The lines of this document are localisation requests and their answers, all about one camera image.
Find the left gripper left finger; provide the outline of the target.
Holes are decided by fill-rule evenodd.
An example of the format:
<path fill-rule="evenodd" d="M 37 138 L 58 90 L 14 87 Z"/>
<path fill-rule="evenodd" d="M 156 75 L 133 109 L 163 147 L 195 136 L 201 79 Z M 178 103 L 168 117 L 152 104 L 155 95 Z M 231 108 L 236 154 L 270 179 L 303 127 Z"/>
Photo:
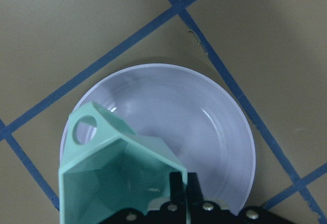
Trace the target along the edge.
<path fill-rule="evenodd" d="M 171 172 L 169 174 L 169 183 L 170 183 L 170 201 L 172 203 L 185 206 L 186 195 L 185 195 L 185 185 L 182 181 L 182 173 Z"/>

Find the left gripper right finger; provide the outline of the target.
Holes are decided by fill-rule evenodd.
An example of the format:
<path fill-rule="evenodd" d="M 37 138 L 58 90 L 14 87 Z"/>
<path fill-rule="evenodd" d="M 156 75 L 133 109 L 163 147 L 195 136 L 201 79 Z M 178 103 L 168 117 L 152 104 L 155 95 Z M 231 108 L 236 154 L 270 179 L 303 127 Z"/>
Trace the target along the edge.
<path fill-rule="evenodd" d="M 195 172 L 188 173 L 188 205 L 199 205 L 204 201 L 198 176 Z"/>

